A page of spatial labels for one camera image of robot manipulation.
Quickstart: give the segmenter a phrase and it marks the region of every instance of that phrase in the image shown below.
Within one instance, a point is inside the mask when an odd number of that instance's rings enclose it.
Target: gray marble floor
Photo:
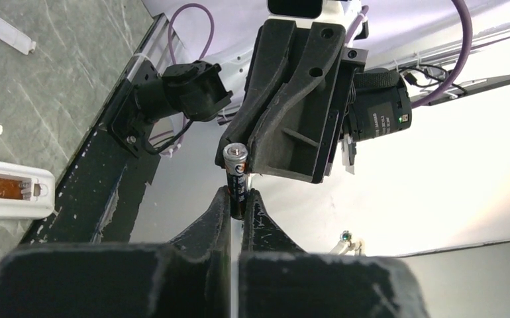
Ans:
[[[0,41],[0,161],[57,178],[152,19],[139,0],[0,0],[0,17],[36,41]],[[28,221],[0,221],[0,258]]]

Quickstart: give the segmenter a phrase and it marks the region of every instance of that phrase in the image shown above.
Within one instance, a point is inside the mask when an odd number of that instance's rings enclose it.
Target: aa battery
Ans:
[[[241,143],[229,144],[224,148],[224,163],[228,177],[228,191],[231,198],[230,213],[234,219],[243,220],[247,203],[248,175],[247,147]]]

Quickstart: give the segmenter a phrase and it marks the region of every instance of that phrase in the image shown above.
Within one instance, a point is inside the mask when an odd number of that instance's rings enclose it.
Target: black metal bar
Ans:
[[[242,250],[304,252],[268,215],[261,193],[252,189],[246,204]]]
[[[0,317],[228,317],[230,204],[166,244],[36,244],[0,263]]]
[[[467,94],[463,94],[463,96],[460,96],[460,98],[465,98],[469,96],[473,96],[475,94],[483,93],[486,91],[490,91],[495,88],[505,87],[510,85],[510,75],[505,76],[496,76],[494,78],[487,78],[486,81],[465,87],[468,91]],[[457,95],[460,95],[462,93],[459,89],[450,90],[451,93],[456,93]],[[414,97],[411,100],[416,101],[420,99],[420,97]],[[453,101],[453,99],[450,96],[443,95],[442,97],[435,99],[434,101],[431,101],[427,106],[434,106],[442,103],[446,103],[449,101]]]
[[[160,21],[161,18],[152,23],[139,50]],[[146,76],[156,77],[155,67],[144,61],[130,82],[127,76],[136,63],[137,57],[128,62],[58,182],[54,214],[33,222],[21,244],[97,239],[128,242],[146,183],[152,181],[160,161],[159,156],[135,158],[108,131],[109,123],[134,85],[146,80]],[[114,211],[109,211],[109,202],[113,200],[118,204]]]
[[[245,252],[239,266],[239,317],[429,316],[400,260]]]

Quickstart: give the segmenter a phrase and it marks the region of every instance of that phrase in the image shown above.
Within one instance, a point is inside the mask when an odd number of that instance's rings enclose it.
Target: black cable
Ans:
[[[421,84],[419,84],[419,80],[411,72],[405,73],[403,75],[403,78],[405,79],[405,81],[407,81],[407,83],[409,83],[413,86],[416,86],[416,87],[420,87],[420,88],[429,88],[432,86],[440,85],[439,81],[437,81],[436,83],[428,84],[428,85],[421,85]]]
[[[426,67],[429,67],[429,66],[430,66],[430,65],[428,65],[428,64],[420,64],[420,65],[424,65],[424,66],[426,66]],[[418,69],[418,68],[403,67],[403,68],[400,68],[400,69],[399,69],[399,72],[401,73],[402,71],[407,71],[407,70],[409,70],[409,71],[416,71],[416,72],[422,73],[422,74],[423,74],[423,75],[425,75],[426,77],[428,77],[428,78],[430,78],[430,79],[435,80],[435,81],[437,81],[437,82],[438,82],[438,83],[434,83],[434,84],[430,84],[430,85],[419,85],[417,82],[412,83],[412,82],[410,82],[410,81],[409,81],[409,78],[406,78],[406,80],[407,80],[407,81],[408,81],[411,85],[413,85],[413,86],[417,86],[417,87],[421,87],[421,88],[428,88],[428,87],[432,87],[432,86],[435,86],[435,85],[438,85],[438,84],[440,84],[440,83],[443,83],[443,82],[444,82],[444,79],[440,79],[440,78],[438,78],[438,77],[436,77],[436,76],[432,76],[432,75],[430,75],[427,71],[420,70],[420,69]],[[460,91],[463,91],[463,92],[464,92],[464,94],[463,94],[463,95],[465,95],[465,94],[467,94],[467,93],[468,93],[468,91],[467,91],[465,88],[463,88],[462,86],[460,86],[460,85],[458,85],[458,84],[454,84],[454,83],[453,83],[453,84],[452,84],[452,86],[453,86],[453,87],[455,87],[455,88],[457,88],[457,89],[459,89]]]
[[[160,140],[160,141],[156,142],[155,144],[152,144],[152,146],[153,146],[154,148],[156,148],[157,146],[161,145],[162,143],[164,143],[165,141],[167,141],[167,140],[169,140],[169,139],[171,139],[171,138],[173,138],[173,136],[169,136],[169,137],[167,137],[167,138],[163,138],[162,140]]]
[[[227,121],[219,121],[218,122],[218,125],[220,126],[224,126],[225,124],[229,124],[232,122],[233,119],[228,119]]]
[[[420,68],[436,68],[437,70],[444,73],[444,78],[447,78],[449,75],[448,70],[446,70],[442,66],[433,65],[433,64],[419,64],[418,67],[420,67]]]
[[[142,146],[144,147],[144,150],[149,154],[161,154],[163,151],[165,151],[167,148],[172,146],[181,136],[183,136],[184,133],[186,133],[189,128],[191,128],[191,125],[193,124],[193,121],[189,121],[183,129],[178,132],[175,136],[171,137],[169,141],[167,141],[165,144],[161,145],[159,148],[154,148],[147,140],[147,138],[142,138]]]
[[[226,118],[234,117],[236,114],[237,114],[237,111],[236,111],[236,112],[234,112],[234,113],[226,114]],[[224,118],[224,115],[220,115],[220,114],[218,114],[218,117],[220,117],[220,118]]]
[[[228,107],[226,107],[226,108],[222,109],[222,112],[227,112],[227,111],[232,111],[232,110],[233,110],[233,111],[234,111],[234,113],[229,113],[229,114],[227,114],[227,113],[226,113],[226,114],[224,114],[224,115],[222,115],[222,113],[218,113],[218,117],[224,117],[224,116],[225,116],[225,117],[228,117],[228,116],[233,116],[233,115],[237,114],[237,112],[238,112],[238,111],[239,111],[239,109],[241,108],[241,105],[242,105],[242,104],[235,105],[235,106],[228,106]]]

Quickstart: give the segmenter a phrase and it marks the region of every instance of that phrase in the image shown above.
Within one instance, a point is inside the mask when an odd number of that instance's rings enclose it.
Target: purple cable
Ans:
[[[169,55],[171,56],[171,61],[173,64],[177,64],[177,59],[175,58],[175,50],[173,49],[173,41],[171,37],[173,36],[173,32],[175,31],[173,29],[173,24],[175,23],[175,19],[177,16],[183,12],[183,10],[188,8],[198,8],[202,11],[206,12],[206,15],[208,16],[208,19],[210,20],[210,34],[208,35],[208,41],[206,42],[206,45],[204,46],[204,49],[199,57],[199,60],[205,57],[206,53],[208,52],[208,49],[210,48],[210,44],[212,44],[212,39],[214,38],[214,17],[212,16],[212,13],[208,8],[205,6],[198,4],[198,3],[188,3],[186,5],[181,6],[177,11],[175,11],[175,14],[173,14],[173,17],[171,18],[171,21],[169,22],[168,26],[168,49],[169,49]],[[185,118],[185,115],[183,115],[183,126],[181,129],[185,128],[185,125],[187,124],[187,119]],[[177,141],[177,144],[180,144],[183,142],[184,135],[179,138]]]
[[[458,61],[456,62],[456,66],[450,73],[450,75],[442,82],[438,88],[436,88],[433,92],[428,94],[427,96],[421,98],[418,101],[415,101],[411,104],[411,108],[417,108],[422,105],[426,105],[431,101],[434,101],[438,96],[442,95],[458,78],[458,75],[464,69],[466,62],[468,61],[468,56],[470,55],[470,51],[472,50],[472,41],[474,39],[474,28],[472,26],[472,17],[470,16],[470,11],[468,10],[468,6],[464,2],[464,0],[452,0],[452,3],[456,7],[458,14],[460,15],[460,20],[462,21],[462,50],[460,51],[460,56],[458,57]]]
[[[352,37],[354,36],[356,29],[358,28],[358,26],[360,26],[360,23],[364,20],[364,17],[368,14],[368,9],[369,7],[367,5],[364,5],[358,16],[356,16],[356,19],[352,21],[352,24],[346,31],[346,38],[344,40],[345,43],[349,43],[352,40]]]

